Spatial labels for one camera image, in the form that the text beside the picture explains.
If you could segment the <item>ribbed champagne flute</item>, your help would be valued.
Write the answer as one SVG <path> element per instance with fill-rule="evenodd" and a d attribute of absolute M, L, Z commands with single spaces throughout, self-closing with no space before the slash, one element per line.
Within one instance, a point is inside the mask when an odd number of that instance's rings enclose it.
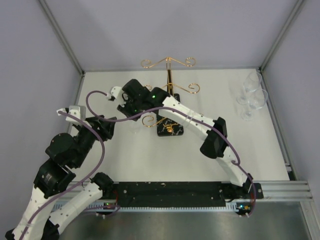
<path fill-rule="evenodd" d="M 137 134 L 140 132 L 140 123 L 138 121 L 130 121 L 129 129 L 133 134 Z"/>

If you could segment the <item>gold wire wine glass rack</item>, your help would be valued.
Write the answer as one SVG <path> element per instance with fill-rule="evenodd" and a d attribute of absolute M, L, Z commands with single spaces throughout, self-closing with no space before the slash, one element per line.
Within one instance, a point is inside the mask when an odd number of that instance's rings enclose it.
<path fill-rule="evenodd" d="M 174 93 L 174 87 L 177 87 L 183 91 L 186 91 L 190 94 L 197 94 L 200 91 L 200 86 L 197 83 L 191 83 L 188 85 L 188 89 L 185 89 L 179 85 L 173 83 L 173 74 L 172 74 L 172 62 L 179 63 L 185 67 L 193 67 L 196 64 L 196 59 L 193 57 L 187 57 L 184 62 L 181 62 L 177 59 L 172 57 L 165 57 L 164 59 L 152 63 L 148 59 L 144 59 L 141 61 L 141 66 L 145 69 L 150 69 L 155 67 L 156 65 L 160 64 L 161 62 L 165 62 L 166 72 L 167 72 L 167 80 L 166 85 L 166 92 L 170 95 L 170 97 L 166 100 L 163 104 L 164 107 L 177 107 L 180 101 L 180 95 L 178 93 Z M 177 137 L 182 136 L 184 134 L 184 127 L 183 125 L 179 124 L 178 122 L 160 115 L 160 113 L 166 113 L 166 111 L 158 111 L 156 114 L 156 122 L 151 125 L 145 124 L 145 117 L 142 118 L 142 123 L 145 127 L 151 128 L 156 126 L 157 135 L 159 137 Z"/>

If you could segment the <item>clear wine glass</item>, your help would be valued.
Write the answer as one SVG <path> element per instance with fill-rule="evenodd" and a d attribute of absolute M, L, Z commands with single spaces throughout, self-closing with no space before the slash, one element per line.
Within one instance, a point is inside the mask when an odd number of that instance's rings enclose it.
<path fill-rule="evenodd" d="M 250 73 L 243 82 L 241 94 L 236 98 L 240 105 L 246 105 L 249 101 L 249 95 L 255 92 L 261 85 L 262 75 L 259 72 Z"/>
<path fill-rule="evenodd" d="M 241 112 L 241 118 L 250 121 L 254 117 L 254 112 L 262 109 L 269 98 L 269 94 L 264 89 L 257 89 L 248 97 L 248 103 Z"/>

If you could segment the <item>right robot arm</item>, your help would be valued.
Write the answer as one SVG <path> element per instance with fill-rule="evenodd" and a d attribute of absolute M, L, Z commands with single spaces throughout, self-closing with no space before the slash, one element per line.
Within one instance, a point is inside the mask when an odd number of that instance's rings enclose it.
<path fill-rule="evenodd" d="M 208 118 L 181 104 L 162 88 L 149 90 L 136 79 L 123 87 L 114 86 L 110 92 L 118 101 L 117 109 L 129 119 L 137 121 L 142 114 L 153 112 L 192 131 L 203 141 L 200 152 L 215 159 L 229 177 L 234 194 L 245 198 L 251 193 L 253 178 L 241 167 L 240 156 L 227 139 L 223 118 Z"/>

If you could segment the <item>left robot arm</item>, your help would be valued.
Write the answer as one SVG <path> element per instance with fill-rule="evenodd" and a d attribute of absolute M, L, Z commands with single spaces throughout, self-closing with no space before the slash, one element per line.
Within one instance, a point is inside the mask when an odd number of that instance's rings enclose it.
<path fill-rule="evenodd" d="M 31 198 L 18 226 L 6 232 L 7 240 L 57 240 L 66 227 L 91 203 L 109 198 L 113 180 L 98 172 L 87 186 L 58 210 L 53 210 L 56 195 L 64 192 L 76 177 L 72 168 L 79 168 L 98 140 L 83 125 L 78 134 L 56 135 L 45 150 L 49 159 L 41 165 L 33 182 Z"/>

